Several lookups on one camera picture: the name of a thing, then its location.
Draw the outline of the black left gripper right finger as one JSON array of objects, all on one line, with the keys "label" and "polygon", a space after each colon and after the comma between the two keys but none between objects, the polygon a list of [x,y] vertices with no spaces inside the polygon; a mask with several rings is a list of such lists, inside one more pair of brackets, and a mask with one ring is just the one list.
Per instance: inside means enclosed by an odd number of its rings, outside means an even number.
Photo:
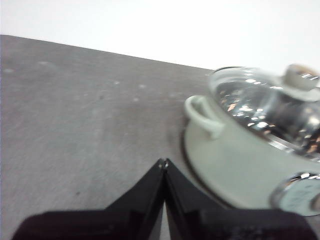
[{"label": "black left gripper right finger", "polygon": [[304,217],[278,209],[223,208],[164,160],[166,209],[172,239],[315,240]]}]

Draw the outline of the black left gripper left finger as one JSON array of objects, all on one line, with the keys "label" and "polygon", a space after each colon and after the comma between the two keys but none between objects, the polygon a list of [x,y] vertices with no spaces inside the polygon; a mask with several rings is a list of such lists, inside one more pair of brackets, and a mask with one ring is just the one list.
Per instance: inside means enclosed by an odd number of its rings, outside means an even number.
[{"label": "black left gripper left finger", "polygon": [[27,217],[14,240],[147,240],[162,214],[165,161],[159,159],[104,209],[47,211]]}]

